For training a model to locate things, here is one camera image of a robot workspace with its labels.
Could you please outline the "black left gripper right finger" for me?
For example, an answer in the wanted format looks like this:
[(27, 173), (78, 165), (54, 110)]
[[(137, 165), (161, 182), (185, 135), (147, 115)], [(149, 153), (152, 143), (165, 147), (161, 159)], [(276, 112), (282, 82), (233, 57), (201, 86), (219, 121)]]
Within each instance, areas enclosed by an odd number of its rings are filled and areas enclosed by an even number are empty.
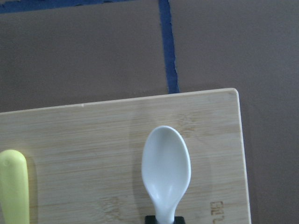
[(185, 224), (185, 219), (182, 216), (175, 216), (173, 224)]

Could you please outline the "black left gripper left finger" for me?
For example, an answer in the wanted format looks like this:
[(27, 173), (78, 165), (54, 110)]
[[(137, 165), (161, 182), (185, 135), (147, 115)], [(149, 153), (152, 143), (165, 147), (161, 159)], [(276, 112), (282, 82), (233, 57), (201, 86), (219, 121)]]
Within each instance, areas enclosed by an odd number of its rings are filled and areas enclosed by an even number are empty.
[(144, 223), (145, 224), (158, 224), (158, 221), (156, 219), (156, 216), (148, 215), (148, 216), (145, 216)]

